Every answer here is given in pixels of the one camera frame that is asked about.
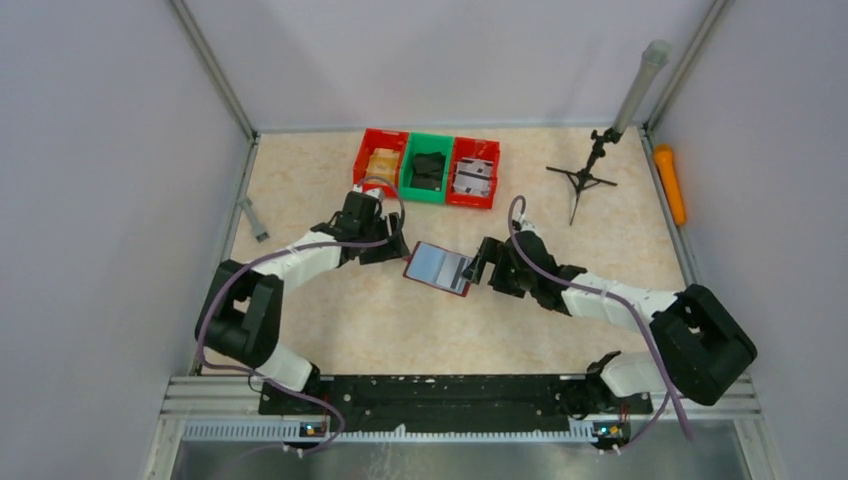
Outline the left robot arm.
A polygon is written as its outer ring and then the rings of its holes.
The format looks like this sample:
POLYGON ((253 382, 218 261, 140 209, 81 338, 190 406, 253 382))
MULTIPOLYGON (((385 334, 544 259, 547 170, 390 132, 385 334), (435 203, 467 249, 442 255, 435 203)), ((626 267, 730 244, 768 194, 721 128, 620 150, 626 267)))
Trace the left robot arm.
POLYGON ((289 246, 254 261, 219 264, 195 326, 197 359, 211 350, 252 374, 283 387, 297 413, 319 404, 320 371, 280 338, 284 299, 315 277, 352 261, 362 265, 401 259, 405 212, 384 212, 379 188, 347 193, 340 210, 289 246))

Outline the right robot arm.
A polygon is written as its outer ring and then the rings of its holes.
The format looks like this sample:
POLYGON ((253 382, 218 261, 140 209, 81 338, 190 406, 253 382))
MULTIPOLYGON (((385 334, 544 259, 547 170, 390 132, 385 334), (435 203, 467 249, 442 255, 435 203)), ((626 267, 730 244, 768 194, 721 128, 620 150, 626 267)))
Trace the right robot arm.
POLYGON ((486 237, 463 271, 477 284, 487 265, 489 286, 506 295, 530 295, 542 308, 604 320, 647 336, 648 352, 612 353, 586 385, 589 404, 612 412, 626 397, 674 388, 712 406, 758 356, 754 342, 707 287, 682 291, 639 288, 558 263, 539 235, 519 229, 506 241, 486 237))

